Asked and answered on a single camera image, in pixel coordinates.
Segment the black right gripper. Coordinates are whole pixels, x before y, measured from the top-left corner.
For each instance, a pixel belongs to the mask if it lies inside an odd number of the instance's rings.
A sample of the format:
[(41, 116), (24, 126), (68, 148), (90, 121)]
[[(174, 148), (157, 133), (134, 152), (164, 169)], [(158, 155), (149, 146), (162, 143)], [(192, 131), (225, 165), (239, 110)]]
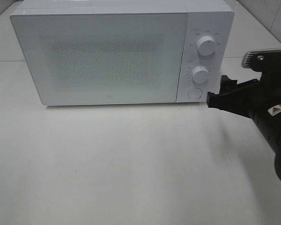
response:
[(243, 117), (281, 122), (281, 49), (252, 50), (245, 54), (242, 67), (260, 72), (260, 79), (238, 83), (221, 76), (218, 94), (208, 92), (209, 108)]

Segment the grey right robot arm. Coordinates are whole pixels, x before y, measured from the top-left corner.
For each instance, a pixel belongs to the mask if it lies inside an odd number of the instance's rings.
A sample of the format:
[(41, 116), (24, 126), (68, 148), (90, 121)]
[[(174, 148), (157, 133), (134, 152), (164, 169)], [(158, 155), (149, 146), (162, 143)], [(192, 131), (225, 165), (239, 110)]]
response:
[(281, 181), (281, 49), (249, 51), (241, 65), (260, 72), (260, 79), (238, 83), (222, 75), (220, 91), (208, 92), (207, 105), (253, 120), (275, 153), (274, 168)]

